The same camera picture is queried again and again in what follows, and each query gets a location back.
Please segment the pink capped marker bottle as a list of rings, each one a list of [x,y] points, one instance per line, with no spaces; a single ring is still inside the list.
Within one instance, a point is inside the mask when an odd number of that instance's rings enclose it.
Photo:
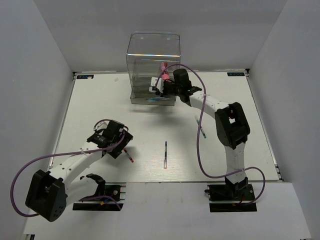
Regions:
[[[168,67],[167,62],[162,62],[160,64],[160,79],[164,81],[169,81],[170,80],[170,75],[167,70],[165,70]]]

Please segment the blue highlighter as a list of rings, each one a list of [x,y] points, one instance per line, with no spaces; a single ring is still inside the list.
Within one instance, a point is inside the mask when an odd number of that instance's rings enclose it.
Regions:
[[[159,101],[168,101],[170,100],[169,98],[166,98],[166,97],[152,97],[152,98],[149,98],[147,101],[149,103],[155,103],[155,102],[159,102]]]

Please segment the red pen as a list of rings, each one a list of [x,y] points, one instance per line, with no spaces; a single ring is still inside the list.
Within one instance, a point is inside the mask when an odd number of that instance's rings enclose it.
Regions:
[[[126,148],[123,149],[123,151],[125,152],[126,156],[128,157],[128,159],[134,163],[134,159],[131,157],[131,155],[129,154],[128,150]]]

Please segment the green pen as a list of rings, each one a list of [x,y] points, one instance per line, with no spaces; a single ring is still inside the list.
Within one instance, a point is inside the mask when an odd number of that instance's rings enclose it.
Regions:
[[[201,124],[200,124],[200,120],[199,120],[198,116],[195,115],[194,118],[195,118],[195,121],[197,122],[197,124],[198,124],[198,126],[200,128],[200,132],[201,132],[203,138],[206,139],[207,138],[206,133],[205,133],[204,129],[202,128]]]

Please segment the clear drawer organizer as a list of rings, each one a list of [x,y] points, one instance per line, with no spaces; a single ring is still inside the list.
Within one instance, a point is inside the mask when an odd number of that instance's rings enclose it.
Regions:
[[[173,78],[173,71],[181,62],[180,35],[172,32],[134,32],[131,34],[126,53],[127,71],[131,94],[130,100],[136,105],[174,106],[176,97],[167,101],[148,102],[148,99],[160,97],[149,92],[151,78],[158,78],[160,64],[167,62],[168,74]]]

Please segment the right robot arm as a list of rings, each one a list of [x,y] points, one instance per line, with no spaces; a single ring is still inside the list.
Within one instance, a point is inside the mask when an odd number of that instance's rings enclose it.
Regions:
[[[150,92],[160,97],[176,96],[192,108],[199,109],[215,121],[216,134],[224,146],[226,157],[225,181],[226,195],[236,200],[248,186],[245,172],[245,146],[251,132],[242,105],[238,102],[226,103],[211,97],[205,86],[192,85],[186,69],[176,69],[173,79],[166,72],[153,77]]]

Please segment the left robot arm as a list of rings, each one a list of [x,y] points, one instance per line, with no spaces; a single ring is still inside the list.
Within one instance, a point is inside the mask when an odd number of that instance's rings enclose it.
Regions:
[[[84,172],[105,155],[116,159],[133,138],[127,126],[110,120],[105,128],[94,130],[78,152],[67,153],[64,162],[47,171],[38,170],[32,176],[25,205],[54,222],[75,202],[106,198],[106,181]]]

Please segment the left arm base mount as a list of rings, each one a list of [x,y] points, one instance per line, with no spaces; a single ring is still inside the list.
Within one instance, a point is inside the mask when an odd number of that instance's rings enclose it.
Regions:
[[[119,212],[124,206],[126,198],[125,183],[108,183],[105,185],[104,195],[87,196],[84,200],[75,202],[73,211],[87,212]]]

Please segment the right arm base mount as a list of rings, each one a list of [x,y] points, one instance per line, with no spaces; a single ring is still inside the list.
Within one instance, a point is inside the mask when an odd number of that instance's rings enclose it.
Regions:
[[[225,184],[210,184],[204,190],[204,193],[208,195],[211,213],[249,213],[257,211],[255,202],[249,204],[255,199],[251,184],[241,189],[237,196],[230,196]]]

